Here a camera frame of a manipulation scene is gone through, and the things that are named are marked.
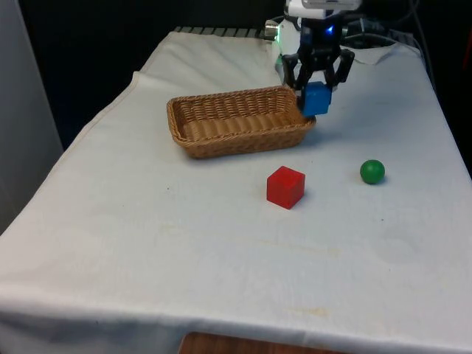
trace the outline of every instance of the white wall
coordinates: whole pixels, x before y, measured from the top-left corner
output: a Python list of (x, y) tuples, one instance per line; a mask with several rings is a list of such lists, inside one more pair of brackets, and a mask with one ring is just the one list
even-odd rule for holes
[(0, 0), (0, 234), (62, 153), (15, 0)]

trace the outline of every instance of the black background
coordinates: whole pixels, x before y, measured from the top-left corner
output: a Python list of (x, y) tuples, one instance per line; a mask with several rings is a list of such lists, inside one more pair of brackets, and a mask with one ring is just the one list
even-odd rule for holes
[[(282, 14), (285, 0), (22, 0), (41, 75), (66, 148), (80, 129), (131, 81), (176, 26), (262, 28)], [(392, 20), (407, 0), (366, 0), (370, 17)], [(472, 1), (423, 0), (419, 10), (440, 104), (472, 171), (465, 129), (472, 119), (471, 64), (462, 67), (471, 31)], [(399, 30), (417, 29), (408, 21)]]

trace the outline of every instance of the black cable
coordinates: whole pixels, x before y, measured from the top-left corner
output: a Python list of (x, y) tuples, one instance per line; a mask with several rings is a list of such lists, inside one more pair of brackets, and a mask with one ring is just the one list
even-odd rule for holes
[(428, 74), (429, 74), (429, 80), (431, 81), (431, 85), (433, 86), (434, 92), (436, 92), (436, 82), (434, 80), (433, 65), (431, 62), (431, 56), (429, 55), (428, 44), (426, 43), (426, 36), (423, 31), (423, 26), (421, 25), (421, 21), (420, 21), (420, 17), (418, 16), (417, 9), (416, 7), (414, 7), (413, 0), (409, 0), (409, 3), (410, 3), (410, 7), (412, 8), (414, 22), (416, 23), (418, 32), (420, 33), (420, 38), (423, 45), (423, 54), (426, 59), (426, 65), (427, 65)]

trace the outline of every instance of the wooden floor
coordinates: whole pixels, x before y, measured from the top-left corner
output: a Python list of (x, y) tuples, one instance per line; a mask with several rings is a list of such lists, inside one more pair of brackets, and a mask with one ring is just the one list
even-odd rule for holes
[(329, 350), (251, 341), (211, 334), (191, 333), (182, 342), (179, 354), (341, 354)]

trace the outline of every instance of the wicker basket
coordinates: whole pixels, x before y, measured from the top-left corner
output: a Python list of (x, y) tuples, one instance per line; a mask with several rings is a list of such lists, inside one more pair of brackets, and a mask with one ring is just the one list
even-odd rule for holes
[(167, 116), (173, 139), (199, 159), (289, 148), (315, 125), (283, 86), (174, 98)]

